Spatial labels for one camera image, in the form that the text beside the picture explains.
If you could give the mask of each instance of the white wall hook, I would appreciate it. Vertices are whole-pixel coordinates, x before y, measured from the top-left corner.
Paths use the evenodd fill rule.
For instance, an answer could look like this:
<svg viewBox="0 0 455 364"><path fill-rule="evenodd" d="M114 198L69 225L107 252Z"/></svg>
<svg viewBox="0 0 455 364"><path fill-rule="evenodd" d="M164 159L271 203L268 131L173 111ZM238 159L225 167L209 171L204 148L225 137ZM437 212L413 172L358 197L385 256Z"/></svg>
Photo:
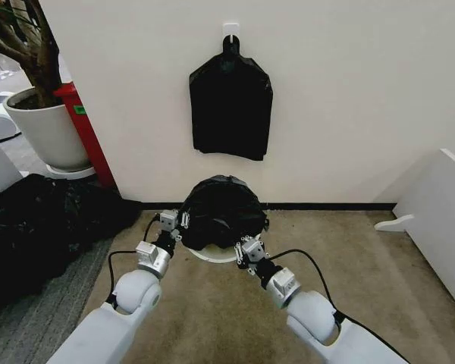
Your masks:
<svg viewBox="0 0 455 364"><path fill-rule="evenodd" d="M230 41L233 42L233 36L240 37L240 24L239 23L224 23L222 25L222 39L226 36L231 36Z"/></svg>

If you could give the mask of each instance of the cable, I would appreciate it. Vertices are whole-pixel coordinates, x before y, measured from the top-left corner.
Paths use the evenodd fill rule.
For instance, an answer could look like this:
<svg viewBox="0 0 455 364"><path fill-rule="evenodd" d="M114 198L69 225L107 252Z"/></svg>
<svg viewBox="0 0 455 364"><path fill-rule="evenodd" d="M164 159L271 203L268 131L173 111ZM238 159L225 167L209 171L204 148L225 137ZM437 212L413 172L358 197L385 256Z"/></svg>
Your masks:
<svg viewBox="0 0 455 364"><path fill-rule="evenodd" d="M328 302L330 302L332 304L332 306L335 307L331 294L328 291L327 283L325 283L324 275L322 274L322 271L320 270L319 265L317 265L317 262L314 260L314 258L312 258L310 256L310 254L308 254L307 252L305 252L301 249L289 249L285 252L277 254L276 256L271 256L270 258L268 258L268 260L275 260L276 258L280 258L281 256L285 256L290 253L302 253L304 256L306 256L308 259L310 259L310 262L312 262L312 264L315 266L315 269L317 269L318 275L320 276L320 280L322 281L322 284L324 285L325 294L327 295Z"/></svg>
<svg viewBox="0 0 455 364"><path fill-rule="evenodd" d="M362 328L366 329L367 331L369 331L369 333L373 334L375 337L377 337L383 344L385 344L387 347L389 347L391 350L393 350L398 356L401 357L401 359L405 360L406 362L409 362L399 351L397 351L393 346L391 346L385 339L383 339L382 337L380 337L378 334L376 334L373 330L371 330L370 328L368 328L367 326L361 324L360 322L358 322L357 320L355 320L354 318L350 317L349 315L343 313L342 311L340 311L335 305L334 305L334 301L332 300L332 297L331 297L331 294L329 293L328 291L328 286L327 286L327 283L325 282L325 278L324 278L324 275L322 274L322 271L320 270L319 268L319 265L317 265L317 262L314 260L314 258L312 258L310 256L310 254L308 254L306 251L304 250L301 250L301 249L289 249L289 250L286 250L282 253L279 253L277 254L276 256L271 256L270 258L268 258L268 260L275 260L277 258L280 258L281 256L285 256L289 253L302 253L304 256L306 256L308 259L310 259L310 262L312 262L312 264L315 266L315 269L317 269L317 272L318 272L318 275L320 276L320 279L322 281L322 284L324 285L324 289L325 289L325 294L327 294L327 298L328 298L328 301L332 304L332 306L340 313L342 314L346 319L352 321L354 324L356 325L359 325L361 326Z"/></svg>
<svg viewBox="0 0 455 364"><path fill-rule="evenodd" d="M108 267L109 267L109 277L110 277L110 286L109 286L109 295L106 302L111 300L111 296L113 295L113 290L115 290L115 273L113 272L113 265L111 263L112 256L116 254L134 254L136 250L117 250L116 252L109 253L108 255Z"/></svg>
<svg viewBox="0 0 455 364"><path fill-rule="evenodd" d="M149 224L146 226L145 229L145 234L143 235L143 241L146 241L146 236L149 233L150 227L154 223L154 221L158 221L160 219L159 214L154 214L152 220L150 220ZM111 258L112 256L116 254L134 254L136 253L136 250L117 250L115 252L111 252L108 255L108 268L109 268L109 277L110 277L110 288L109 288L109 295L108 298L106 299L106 302L108 303L114 303L115 298L113 297L113 290L115 290L115 273L113 272L113 265L111 263Z"/></svg>
<svg viewBox="0 0 455 364"><path fill-rule="evenodd" d="M146 236L149 234L150 227L152 226L154 221L159 221L160 215L154 214L152 220L150 220L149 224L146 226L145 234L143 235L143 241L146 241Z"/></svg>

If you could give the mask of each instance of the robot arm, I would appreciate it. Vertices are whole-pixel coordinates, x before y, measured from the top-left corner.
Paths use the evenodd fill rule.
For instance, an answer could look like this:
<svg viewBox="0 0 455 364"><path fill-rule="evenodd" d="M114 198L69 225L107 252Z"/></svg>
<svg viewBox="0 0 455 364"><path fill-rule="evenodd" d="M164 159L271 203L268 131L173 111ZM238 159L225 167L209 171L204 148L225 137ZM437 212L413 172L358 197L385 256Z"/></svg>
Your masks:
<svg viewBox="0 0 455 364"><path fill-rule="evenodd" d="M325 362L333 364L408 363L399 353L362 325L351 321L320 293L300 291L288 269L268 260L258 237L244 237L235 246L237 265L261 279L278 308L287 309L287 325ZM328 339L336 336L331 342Z"/></svg>
<svg viewBox="0 0 455 364"><path fill-rule="evenodd" d="M113 300L93 310L59 347L48 364L117 364L127 353L137 328L162 295L159 281L165 275L174 246L181 238L177 214L160 214L162 231L154 243L141 241L136 248L139 269L123 275ZM127 314L116 311L121 308Z"/></svg>
<svg viewBox="0 0 455 364"><path fill-rule="evenodd" d="M116 284L113 300L92 311L48 361L49 364L118 363L133 342L137 328L156 306L164 277L174 255L180 232L188 228L188 215L177 220L177 213L160 215L162 231L157 241L141 241L136 248L139 269L126 273ZM333 364L384 363L407 361L382 339L358 325L315 291L302 292L300 283L288 268L268 259L262 241L244 237L235 246L237 265L257 275L280 309L287 309L287 325L325 362ZM116 305L127 314L115 310ZM336 338L327 344L329 338Z"/></svg>

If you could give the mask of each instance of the black trash bag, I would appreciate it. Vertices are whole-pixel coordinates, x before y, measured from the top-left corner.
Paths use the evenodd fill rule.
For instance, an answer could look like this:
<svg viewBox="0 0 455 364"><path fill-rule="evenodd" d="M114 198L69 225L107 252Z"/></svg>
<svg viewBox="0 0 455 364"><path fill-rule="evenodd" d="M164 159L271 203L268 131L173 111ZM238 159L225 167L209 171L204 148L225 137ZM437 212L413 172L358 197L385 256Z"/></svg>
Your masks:
<svg viewBox="0 0 455 364"><path fill-rule="evenodd" d="M223 52L189 78L195 149L262 161L268 147L273 91L269 76L226 36Z"/></svg>
<svg viewBox="0 0 455 364"><path fill-rule="evenodd" d="M81 181L38 174L18 181L0 194L0 299L40 290L139 213L137 203Z"/></svg>
<svg viewBox="0 0 455 364"><path fill-rule="evenodd" d="M258 197L245 182L230 176L214 176L197 184L180 208L189 213L189 227L182 233L184 246L201 250L208 244L234 246L268 227Z"/></svg>

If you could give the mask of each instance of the soil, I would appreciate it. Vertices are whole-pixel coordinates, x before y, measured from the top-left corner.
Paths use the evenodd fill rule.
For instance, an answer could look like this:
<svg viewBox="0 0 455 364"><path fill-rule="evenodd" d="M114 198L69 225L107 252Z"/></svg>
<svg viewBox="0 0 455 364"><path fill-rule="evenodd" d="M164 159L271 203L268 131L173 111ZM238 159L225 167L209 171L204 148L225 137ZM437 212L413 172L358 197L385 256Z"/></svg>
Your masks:
<svg viewBox="0 0 455 364"><path fill-rule="evenodd" d="M62 105L62 100L60 98L57 99L57 102L52 106ZM37 110L39 109L39 97L37 95L30 95L29 97L16 102L12 105L13 108L18 108L20 110Z"/></svg>

